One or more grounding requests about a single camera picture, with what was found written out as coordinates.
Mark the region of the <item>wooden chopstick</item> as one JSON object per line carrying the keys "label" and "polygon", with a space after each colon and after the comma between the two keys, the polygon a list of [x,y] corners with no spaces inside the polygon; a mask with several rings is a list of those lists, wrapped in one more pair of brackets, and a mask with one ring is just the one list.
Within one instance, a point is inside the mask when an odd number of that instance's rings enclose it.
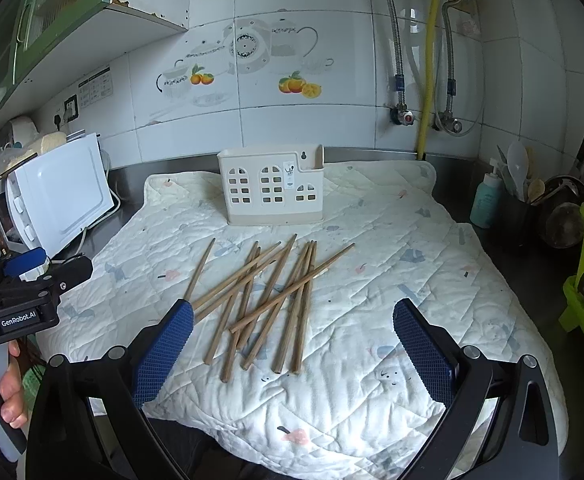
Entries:
{"label": "wooden chopstick", "polygon": [[[289,278],[287,279],[287,282],[285,284],[285,288],[290,287],[292,284],[294,284],[301,277],[301,271],[304,270],[304,268],[305,268],[305,261],[306,261],[307,255],[309,253],[310,246],[311,246],[311,243],[308,242],[306,244],[306,247],[301,252],[301,255],[298,257],[298,259],[295,263],[295,266],[293,267],[292,273],[290,274]],[[251,349],[249,349],[249,354],[247,355],[247,357],[244,359],[244,361],[241,364],[241,367],[243,368],[243,370],[249,369],[249,367],[255,361],[257,354],[260,352],[260,349],[263,348],[263,345],[267,340],[267,337],[268,337],[268,334],[271,330],[271,327],[273,326],[273,324],[275,324],[275,319],[277,318],[279,311],[281,310],[283,304],[285,303],[285,300],[286,300],[286,298],[283,297],[282,299],[280,299],[276,304],[274,304],[269,309],[269,313],[268,313],[268,316],[266,318],[266,321],[264,322],[264,325],[261,326],[261,332],[258,334],[258,337],[256,338],[255,342],[253,343]]]}
{"label": "wooden chopstick", "polygon": [[189,282],[189,285],[188,285],[187,289],[185,290],[185,293],[183,294],[183,299],[185,299],[187,301],[191,301],[195,286],[197,284],[197,281],[199,281],[199,278],[203,272],[204,266],[207,263],[208,256],[211,253],[211,250],[213,249],[215,242],[216,242],[216,238],[213,237],[211,239],[211,241],[209,242],[209,244],[207,245],[205,252],[203,252],[202,257],[201,257],[199,263],[196,265],[194,272],[191,276],[191,280]]}
{"label": "wooden chopstick", "polygon": [[[311,267],[309,271],[315,268],[316,252],[318,243],[314,240],[313,256],[311,257]],[[298,374],[301,371],[301,360],[303,359],[303,349],[306,338],[306,328],[308,320],[309,295],[311,289],[311,281],[304,285],[303,296],[301,297],[301,310],[298,312],[296,322],[296,335],[293,345],[291,372]]]}
{"label": "wooden chopstick", "polygon": [[218,286],[207,292],[193,304],[194,323],[199,323],[207,318],[211,312],[214,312],[221,304],[227,302],[230,298],[237,296],[237,293],[251,281],[252,278],[265,270],[271,262],[280,260],[283,256],[283,249],[276,252],[268,252],[267,255],[260,255],[242,266],[237,272],[234,272],[230,278],[226,278]]}
{"label": "wooden chopstick", "polygon": [[339,252],[337,252],[331,258],[328,258],[323,263],[319,264],[319,266],[316,266],[313,270],[309,271],[303,278],[300,278],[294,284],[292,284],[290,287],[284,289],[283,292],[280,292],[278,294],[278,296],[275,296],[272,299],[268,300],[261,307],[256,308],[253,312],[245,315],[244,318],[241,318],[241,320],[239,320],[239,321],[235,322],[233,325],[231,325],[229,327],[229,332],[235,333],[237,330],[243,330],[243,327],[245,325],[251,323],[251,321],[254,318],[259,318],[260,315],[267,312],[274,304],[276,304],[283,297],[287,298],[288,296],[292,295],[293,292],[296,292],[301,287],[301,285],[307,284],[308,282],[313,280],[316,276],[321,274],[323,271],[327,270],[338,258],[341,258],[343,255],[346,254],[346,252],[349,252],[350,249],[354,248],[354,247],[355,247],[355,243],[351,243],[348,246],[346,246],[345,248],[341,249]]}
{"label": "wooden chopstick", "polygon": [[[255,242],[251,251],[249,252],[249,259],[247,259],[247,261],[251,260],[254,256],[257,256],[259,253],[260,253],[259,245],[257,242]],[[240,282],[242,280],[242,278],[245,277],[247,272],[243,276],[241,276],[241,278],[238,278],[237,282]],[[213,361],[214,361],[214,356],[215,356],[216,350],[218,348],[219,342],[221,341],[222,334],[226,330],[229,316],[232,312],[232,309],[233,309],[233,306],[235,304],[236,299],[237,299],[237,291],[236,290],[234,292],[228,292],[227,302],[225,304],[225,307],[223,308],[222,314],[220,315],[218,325],[217,325],[215,333],[214,333],[214,337],[211,340],[211,345],[209,346],[209,348],[205,354],[205,358],[203,360],[203,362],[206,365],[211,365],[211,363],[213,363]]]}
{"label": "wooden chopstick", "polygon": [[[253,289],[253,278],[250,278],[249,281],[244,285],[243,292],[241,295],[241,302],[239,306],[239,310],[237,310],[237,319],[241,320],[241,318],[245,317],[247,306],[249,305],[249,296],[251,296]],[[237,330],[235,333],[231,334],[231,340],[229,344],[229,350],[226,356],[225,364],[223,364],[222,372],[220,379],[221,381],[226,384],[230,382],[232,377],[233,371],[233,363],[235,359],[235,354],[240,347],[240,340],[241,340],[242,330]]]}
{"label": "wooden chopstick", "polygon": [[[287,258],[289,258],[290,251],[292,250],[296,239],[297,239],[297,235],[294,234],[292,236],[292,238],[287,242],[283,251],[281,252],[281,256],[277,260],[275,260],[275,268],[272,270],[272,273],[269,276],[269,280],[267,281],[266,287],[258,299],[258,302],[256,305],[257,308],[261,307],[263,304],[265,304],[269,300],[271,292],[275,288],[275,284],[277,284],[279,276],[285,267],[286,260],[287,260]],[[247,344],[249,342],[249,338],[251,338],[251,336],[252,336],[252,333],[254,331],[254,328],[256,326],[257,321],[258,321],[258,318],[254,318],[251,321],[251,323],[249,323],[243,327],[243,330],[240,334],[239,340],[237,341],[237,348],[239,350],[242,350],[245,347],[245,344]]]}
{"label": "wooden chopstick", "polygon": [[[309,248],[309,253],[307,255],[305,261],[305,268],[301,271],[301,278],[303,278],[308,272],[311,267],[311,257],[313,256],[313,245],[315,242],[313,240],[310,241],[311,246]],[[281,374],[283,370],[283,366],[285,364],[287,350],[289,350],[291,341],[293,338],[293,333],[295,330],[298,312],[301,310],[301,297],[303,296],[304,285],[294,292],[294,298],[291,302],[289,312],[287,312],[287,318],[285,321],[285,326],[283,330],[283,334],[280,340],[279,348],[277,351],[277,355],[275,356],[275,360],[272,364],[272,371],[275,374]]]}
{"label": "wooden chopstick", "polygon": [[251,260],[245,263],[244,266],[241,266],[239,270],[230,274],[228,278],[225,278],[211,290],[205,292],[203,296],[194,300],[192,304],[193,309],[197,310],[200,309],[200,307],[205,306],[205,304],[208,304],[214,297],[220,294],[223,290],[226,290],[231,284],[234,284],[238,278],[241,278],[241,276],[243,276],[247,271],[251,270],[252,267],[256,266],[257,263],[259,263],[261,260],[269,256],[271,252],[274,252],[280,245],[281,243],[274,244],[264,252],[260,252],[257,256],[254,256]]}

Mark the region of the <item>white microwave oven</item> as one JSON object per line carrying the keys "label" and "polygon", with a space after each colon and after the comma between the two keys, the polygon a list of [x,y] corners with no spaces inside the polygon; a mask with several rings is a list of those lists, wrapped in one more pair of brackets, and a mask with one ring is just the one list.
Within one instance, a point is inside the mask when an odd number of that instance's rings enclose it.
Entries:
{"label": "white microwave oven", "polygon": [[33,153],[0,177],[0,229],[16,252],[63,252],[115,208],[94,133]]}

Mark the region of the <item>white quilted mat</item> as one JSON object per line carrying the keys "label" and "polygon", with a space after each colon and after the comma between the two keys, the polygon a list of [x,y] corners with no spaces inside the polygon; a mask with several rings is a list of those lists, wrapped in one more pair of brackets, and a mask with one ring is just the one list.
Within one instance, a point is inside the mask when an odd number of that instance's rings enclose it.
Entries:
{"label": "white quilted mat", "polygon": [[427,162],[332,164],[321,221],[231,226],[218,174],[153,174],[38,347],[45,358],[98,359],[186,292],[237,284],[254,248],[286,248],[194,326],[147,416],[294,478],[394,478],[444,413],[394,332],[394,306],[409,299],[488,359],[534,356],[565,444],[552,352],[474,229],[436,202],[435,181]]}

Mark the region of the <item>teal soap bottle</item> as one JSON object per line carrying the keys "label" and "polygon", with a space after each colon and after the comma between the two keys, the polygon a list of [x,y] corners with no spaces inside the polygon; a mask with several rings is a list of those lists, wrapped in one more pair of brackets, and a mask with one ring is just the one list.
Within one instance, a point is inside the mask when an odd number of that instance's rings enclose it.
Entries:
{"label": "teal soap bottle", "polygon": [[501,162],[490,159],[490,171],[485,174],[482,182],[478,184],[472,209],[470,210],[470,222],[481,229],[488,229],[497,214],[503,181],[500,172]]}

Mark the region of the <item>black utensil pot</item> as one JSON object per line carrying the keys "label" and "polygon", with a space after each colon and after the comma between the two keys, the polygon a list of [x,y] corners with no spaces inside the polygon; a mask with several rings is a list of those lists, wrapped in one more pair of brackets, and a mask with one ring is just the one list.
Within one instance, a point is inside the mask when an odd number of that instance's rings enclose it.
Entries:
{"label": "black utensil pot", "polygon": [[544,182],[544,191],[527,202],[505,194],[494,226],[508,240],[521,245],[566,249],[584,238],[584,184],[572,176]]}

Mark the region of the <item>white plastic utensil holder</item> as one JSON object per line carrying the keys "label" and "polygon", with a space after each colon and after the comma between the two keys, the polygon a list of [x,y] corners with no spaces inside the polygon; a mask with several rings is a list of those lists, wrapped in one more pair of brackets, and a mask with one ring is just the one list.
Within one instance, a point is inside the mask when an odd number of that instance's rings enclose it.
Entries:
{"label": "white plastic utensil holder", "polygon": [[228,221],[285,226],[323,218],[321,144],[231,148],[217,155]]}

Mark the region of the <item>white rice spoon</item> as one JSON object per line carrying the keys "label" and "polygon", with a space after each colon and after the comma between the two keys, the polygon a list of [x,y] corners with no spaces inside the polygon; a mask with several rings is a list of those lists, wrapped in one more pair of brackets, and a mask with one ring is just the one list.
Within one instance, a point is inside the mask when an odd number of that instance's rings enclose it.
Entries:
{"label": "white rice spoon", "polygon": [[522,142],[514,141],[510,144],[506,160],[508,161],[508,172],[515,186],[516,196],[523,202],[529,162],[526,148]]}

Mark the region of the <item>right metal water valve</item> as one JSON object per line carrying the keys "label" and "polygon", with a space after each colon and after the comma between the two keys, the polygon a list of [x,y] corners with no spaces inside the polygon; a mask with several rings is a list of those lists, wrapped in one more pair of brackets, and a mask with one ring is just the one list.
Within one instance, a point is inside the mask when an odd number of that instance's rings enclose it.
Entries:
{"label": "right metal water valve", "polygon": [[450,136],[462,136],[463,124],[460,119],[456,119],[449,114],[441,114],[435,116],[435,126]]}

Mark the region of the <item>yellow gas pipe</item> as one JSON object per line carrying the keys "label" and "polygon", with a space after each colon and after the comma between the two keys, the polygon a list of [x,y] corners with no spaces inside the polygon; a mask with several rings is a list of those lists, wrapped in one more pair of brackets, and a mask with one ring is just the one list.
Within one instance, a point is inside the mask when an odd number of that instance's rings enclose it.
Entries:
{"label": "yellow gas pipe", "polygon": [[422,114],[417,139],[417,159],[425,156],[427,133],[429,132],[429,114],[432,113],[435,98],[435,42],[439,0],[429,0],[429,16],[425,35],[425,89],[423,94]]}

